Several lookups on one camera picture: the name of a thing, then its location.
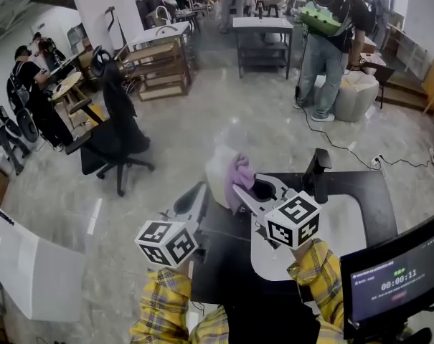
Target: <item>monitor screen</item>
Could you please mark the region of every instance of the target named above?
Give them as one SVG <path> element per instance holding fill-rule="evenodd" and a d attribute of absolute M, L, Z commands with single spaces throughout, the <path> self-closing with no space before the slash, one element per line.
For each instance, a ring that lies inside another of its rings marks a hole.
<path fill-rule="evenodd" d="M 351 275 L 352 320 L 359 323 L 434 288 L 434 237 L 394 259 Z"/>

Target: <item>black table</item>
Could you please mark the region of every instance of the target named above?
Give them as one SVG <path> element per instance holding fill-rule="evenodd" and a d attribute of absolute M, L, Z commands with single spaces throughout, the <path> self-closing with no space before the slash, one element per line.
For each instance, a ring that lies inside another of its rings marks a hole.
<path fill-rule="evenodd" d="M 302 173 L 270 173 L 288 187 L 300 191 Z M 325 173 L 329 195 L 347 194 L 360 205 L 367 246 L 398 235 L 389 190 L 380 171 Z M 232 212 L 220 206 L 210 193 L 201 230 L 209 238 L 205 264 L 195 264 L 192 300 L 225 304 L 244 302 L 263 295 L 287 301 L 299 300 L 293 280 L 271 282 L 255 273 L 251 262 L 251 221 L 249 214 Z M 308 288 L 301 296 L 311 300 Z"/>

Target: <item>yellow plaid shirt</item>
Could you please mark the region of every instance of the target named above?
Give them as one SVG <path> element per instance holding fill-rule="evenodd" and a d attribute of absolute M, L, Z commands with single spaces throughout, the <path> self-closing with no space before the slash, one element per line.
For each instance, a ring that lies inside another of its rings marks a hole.
<path fill-rule="evenodd" d="M 288 273 L 300 285 L 311 288 L 321 311 L 317 343 L 345 343 L 339 260 L 328 245 L 314 240 L 301 264 L 292 264 Z M 170 269 L 148 275 L 153 281 L 145 286 L 141 315 L 131 329 L 132 343 L 228 343 L 230 329 L 223 306 L 206 316 L 189 334 L 185 320 L 191 280 Z"/>

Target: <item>white ottoman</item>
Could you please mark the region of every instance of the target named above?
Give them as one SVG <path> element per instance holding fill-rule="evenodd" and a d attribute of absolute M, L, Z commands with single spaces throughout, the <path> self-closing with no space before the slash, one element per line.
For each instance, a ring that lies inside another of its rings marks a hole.
<path fill-rule="evenodd" d="M 316 80 L 316 93 L 325 83 L 319 75 Z M 336 119 L 354 123 L 360 120 L 376 100 L 379 83 L 372 75 L 364 72 L 350 72 L 343 76 L 338 96 L 332 108 Z"/>

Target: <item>black office chair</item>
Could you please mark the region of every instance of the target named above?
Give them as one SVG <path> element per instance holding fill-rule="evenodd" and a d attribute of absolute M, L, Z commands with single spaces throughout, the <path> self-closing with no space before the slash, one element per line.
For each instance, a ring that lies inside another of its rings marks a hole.
<path fill-rule="evenodd" d="M 125 192 L 121 188 L 124 165 L 131 167 L 135 164 L 154 171 L 152 164 L 129 156 L 147 151 L 150 139 L 138 129 L 134 120 L 136 113 L 131 100 L 121 87 L 122 77 L 116 63 L 100 46 L 94 51 L 91 70 L 96 77 L 101 78 L 105 106 L 110 118 L 102 121 L 89 108 L 92 102 L 90 99 L 76 104 L 70 114 L 82 110 L 98 125 L 66 147 L 65 152 L 70 155 L 81 149 L 81 169 L 85 175 L 102 168 L 96 176 L 104 179 L 105 174 L 116 167 L 118 195 L 124 196 Z"/>
<path fill-rule="evenodd" d="M 373 62 L 365 62 L 362 67 L 371 67 L 372 69 L 376 69 L 374 77 L 379 82 L 379 87 L 381 88 L 381 110 L 382 104 L 384 103 L 384 88 L 387 84 L 387 81 L 394 74 L 395 69 L 391 67 L 387 67 L 384 65 L 375 64 Z"/>

